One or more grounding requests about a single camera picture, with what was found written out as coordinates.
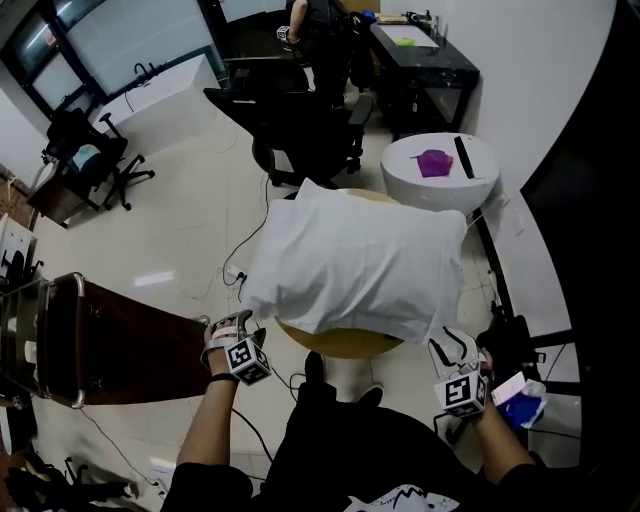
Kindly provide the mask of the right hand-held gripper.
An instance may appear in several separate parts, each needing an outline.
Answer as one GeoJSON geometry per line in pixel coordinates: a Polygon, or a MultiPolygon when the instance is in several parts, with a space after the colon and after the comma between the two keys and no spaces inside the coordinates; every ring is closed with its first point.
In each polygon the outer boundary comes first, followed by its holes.
{"type": "Polygon", "coordinates": [[[442,344],[433,338],[428,346],[445,370],[445,378],[434,385],[439,403],[446,414],[466,418],[486,409],[485,383],[480,375],[478,345],[469,334],[458,328],[443,328],[448,345],[461,349],[457,357],[448,355],[442,344]]]}

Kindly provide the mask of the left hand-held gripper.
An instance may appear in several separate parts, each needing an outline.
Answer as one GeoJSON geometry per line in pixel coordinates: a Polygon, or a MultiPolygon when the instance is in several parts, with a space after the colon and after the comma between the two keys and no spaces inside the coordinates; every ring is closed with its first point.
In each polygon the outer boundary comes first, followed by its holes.
{"type": "Polygon", "coordinates": [[[254,385],[272,374],[269,358],[264,351],[266,329],[249,332],[246,322],[252,317],[249,309],[229,315],[219,322],[232,320],[237,328],[237,341],[226,347],[228,373],[211,374],[211,382],[235,381],[247,386],[254,385]]]}

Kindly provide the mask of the person's left hand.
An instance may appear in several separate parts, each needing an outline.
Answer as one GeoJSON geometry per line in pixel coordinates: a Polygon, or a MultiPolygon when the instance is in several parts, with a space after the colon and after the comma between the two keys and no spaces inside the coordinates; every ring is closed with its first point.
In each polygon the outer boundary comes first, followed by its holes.
{"type": "Polygon", "coordinates": [[[226,347],[237,341],[237,328],[232,320],[210,324],[204,332],[201,362],[212,375],[228,373],[226,347]]]}

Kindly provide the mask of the person's right hand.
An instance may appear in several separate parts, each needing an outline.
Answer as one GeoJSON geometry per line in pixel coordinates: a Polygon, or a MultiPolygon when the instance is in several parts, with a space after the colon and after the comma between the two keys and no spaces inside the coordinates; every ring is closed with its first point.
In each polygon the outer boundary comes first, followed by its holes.
{"type": "Polygon", "coordinates": [[[494,363],[490,352],[485,348],[478,349],[478,359],[480,364],[480,375],[485,383],[485,404],[492,401],[491,392],[494,385],[494,363]]]}

